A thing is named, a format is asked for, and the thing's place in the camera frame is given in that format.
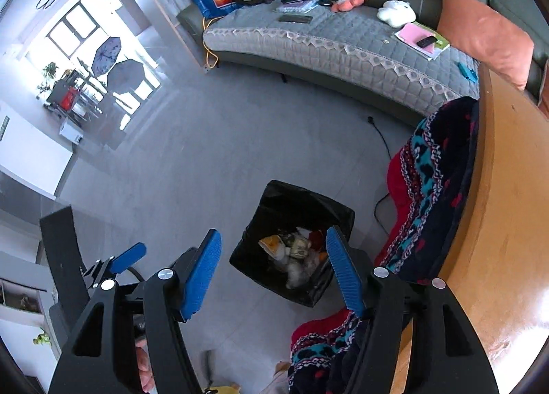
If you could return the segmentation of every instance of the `white plush toy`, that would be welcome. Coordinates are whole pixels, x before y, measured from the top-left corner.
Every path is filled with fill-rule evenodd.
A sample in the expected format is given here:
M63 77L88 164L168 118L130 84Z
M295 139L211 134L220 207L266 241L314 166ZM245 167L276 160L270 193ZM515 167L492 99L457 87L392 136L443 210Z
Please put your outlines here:
M383 7L378 10L378 18L396 29L407 22L414 22L416 13L410 7L409 2L385 1Z

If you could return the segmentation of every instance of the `gray quilted sofa cover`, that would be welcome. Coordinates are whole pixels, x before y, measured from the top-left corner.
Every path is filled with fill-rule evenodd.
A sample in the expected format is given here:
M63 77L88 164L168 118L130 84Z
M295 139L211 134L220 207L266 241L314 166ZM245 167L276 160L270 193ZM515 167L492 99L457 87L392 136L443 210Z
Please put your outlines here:
M478 71L478 62L450 47L427 61L400 42L377 9L333 13L317 7L310 24L279 22L279 2L232 12L204 32L213 51L251 53L285 61L355 83L429 115L449 100L478 99L479 86L461 75L458 62Z

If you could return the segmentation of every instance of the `lace trim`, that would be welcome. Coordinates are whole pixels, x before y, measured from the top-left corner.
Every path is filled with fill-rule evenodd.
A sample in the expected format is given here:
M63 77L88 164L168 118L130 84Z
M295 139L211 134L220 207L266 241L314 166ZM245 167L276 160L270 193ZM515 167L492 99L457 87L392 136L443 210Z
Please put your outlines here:
M424 89L431 88L436 95L444 94L449 100L460 97L458 93L454 92L448 86L437 80L433 80L433 78L430 78L413 67L406 66L399 61L370 52L369 50L363 50L350 44L337 43L325 38L311 37L309 35L302 35L300 33L275 28L213 28L208 29L207 33L221 36L259 33L263 37L288 38L296 43L305 44L307 46L312 45L316 48L336 50L340 53L345 52L347 55L356 56L360 61L368 61L372 66L382 66L386 70L394 70L399 77L405 75L411 82L419 82Z

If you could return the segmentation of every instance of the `trash can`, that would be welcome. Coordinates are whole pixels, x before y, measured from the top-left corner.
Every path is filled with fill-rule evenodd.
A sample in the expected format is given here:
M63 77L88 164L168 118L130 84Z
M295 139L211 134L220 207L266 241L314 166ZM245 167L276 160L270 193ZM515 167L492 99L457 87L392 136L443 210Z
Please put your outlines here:
M334 272L329 259L316 268L309 281L295 289L286 287L287 274L276 269L259 240L279 231L326 231L338 225L347 240L355 212L333 199L278 180L271 180L259 201L252 221L231 255L230 263L244 275L287 300L313 307L331 282Z

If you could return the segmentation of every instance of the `potted plant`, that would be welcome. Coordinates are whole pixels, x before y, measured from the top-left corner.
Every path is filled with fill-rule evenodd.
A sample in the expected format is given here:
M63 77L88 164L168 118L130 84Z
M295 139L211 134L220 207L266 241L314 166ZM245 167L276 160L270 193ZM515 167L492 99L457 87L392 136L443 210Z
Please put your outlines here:
M48 333L42 329L42 334L38 334L36 338L32 339L32 342L35 345L50 345L51 346L51 340L49 339Z
M53 84L55 84L55 82L52 83L52 81L56 78L57 69L59 69L59 67L53 61L42 69L44 80L36 87L39 91L39 94L36 96L37 100L40 99L40 96L44 92L51 91Z

